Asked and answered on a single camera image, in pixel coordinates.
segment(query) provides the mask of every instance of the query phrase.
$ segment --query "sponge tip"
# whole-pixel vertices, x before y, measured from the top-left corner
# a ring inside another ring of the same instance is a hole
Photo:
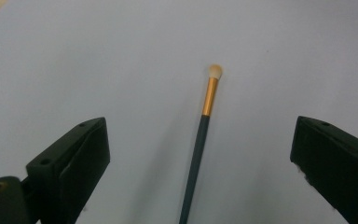
[[[223,69],[219,64],[212,64],[209,67],[209,77],[219,79],[223,74]]]

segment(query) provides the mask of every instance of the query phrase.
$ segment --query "makeup brush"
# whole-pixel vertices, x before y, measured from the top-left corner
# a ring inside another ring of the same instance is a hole
[[[209,82],[206,91],[205,103],[202,110],[199,130],[197,132],[196,145],[194,146],[193,159],[191,160],[190,171],[188,173],[185,198],[183,200],[182,212],[179,223],[186,224],[188,214],[190,213],[191,201],[193,199],[194,189],[197,183],[197,176],[201,164],[202,152],[205,146],[206,135],[208,132],[209,119],[212,113],[214,93],[216,92],[217,82],[222,76],[222,67],[218,64],[213,64],[209,68]]]

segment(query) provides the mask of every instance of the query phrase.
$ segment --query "brush handle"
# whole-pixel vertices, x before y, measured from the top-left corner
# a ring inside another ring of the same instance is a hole
[[[196,188],[197,176],[202,159],[202,152],[205,146],[206,135],[208,132],[209,116],[202,115],[199,130],[197,132],[196,145],[194,146],[193,159],[191,160],[190,171],[188,173],[185,198],[183,200],[182,212],[179,224],[186,224],[190,213],[191,200],[193,199],[194,189]]]

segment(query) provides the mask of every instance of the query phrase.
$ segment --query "gold ferrule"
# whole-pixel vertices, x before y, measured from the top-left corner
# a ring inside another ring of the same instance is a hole
[[[216,89],[217,89],[217,82],[218,82],[218,79],[216,79],[214,77],[209,78],[208,90],[206,91],[205,103],[204,103],[204,107],[202,109],[202,115],[211,116],[214,93],[216,92]]]

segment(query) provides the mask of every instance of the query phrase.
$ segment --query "white surface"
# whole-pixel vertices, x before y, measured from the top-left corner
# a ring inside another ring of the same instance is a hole
[[[10,1],[0,176],[104,116],[112,162],[77,223],[178,223],[211,63],[188,223],[346,223],[289,154],[299,115],[358,136],[358,1]]]

